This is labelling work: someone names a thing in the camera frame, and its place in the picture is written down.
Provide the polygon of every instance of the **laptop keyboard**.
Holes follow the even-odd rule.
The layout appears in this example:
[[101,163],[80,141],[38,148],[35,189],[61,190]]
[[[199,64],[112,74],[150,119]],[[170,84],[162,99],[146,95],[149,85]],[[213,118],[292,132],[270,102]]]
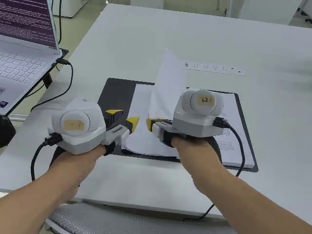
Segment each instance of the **laptop keyboard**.
[[28,83],[48,62],[43,58],[0,51],[0,78]]

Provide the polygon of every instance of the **laptop screen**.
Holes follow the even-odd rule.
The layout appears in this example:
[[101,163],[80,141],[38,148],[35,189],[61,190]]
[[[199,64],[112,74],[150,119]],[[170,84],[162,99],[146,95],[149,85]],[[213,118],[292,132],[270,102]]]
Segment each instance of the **laptop screen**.
[[0,0],[0,35],[56,48],[47,0]]

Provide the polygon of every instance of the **orange label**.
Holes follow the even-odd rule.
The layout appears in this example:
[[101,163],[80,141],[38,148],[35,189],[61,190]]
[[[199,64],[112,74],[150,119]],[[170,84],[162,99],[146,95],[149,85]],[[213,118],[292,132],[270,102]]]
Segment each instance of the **orange label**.
[[213,95],[198,95],[197,104],[204,106],[213,106],[215,103],[215,97]]
[[67,119],[64,121],[65,130],[83,131],[84,123],[78,119]]

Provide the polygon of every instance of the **laptop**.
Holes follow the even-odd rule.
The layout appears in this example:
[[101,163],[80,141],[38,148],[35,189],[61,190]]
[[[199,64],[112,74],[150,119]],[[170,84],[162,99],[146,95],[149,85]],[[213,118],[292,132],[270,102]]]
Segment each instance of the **laptop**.
[[0,116],[62,57],[48,0],[0,1]]

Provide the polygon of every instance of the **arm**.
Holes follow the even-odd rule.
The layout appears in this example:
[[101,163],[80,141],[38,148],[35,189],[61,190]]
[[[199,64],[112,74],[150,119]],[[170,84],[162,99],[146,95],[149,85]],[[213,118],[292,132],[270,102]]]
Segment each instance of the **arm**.
[[311,225],[228,172],[207,142],[174,138],[172,145],[197,189],[218,207],[238,233],[312,233]]
[[79,156],[65,152],[46,174],[0,199],[1,232],[39,233],[54,209],[75,196],[79,184],[103,154],[105,149],[101,146]]

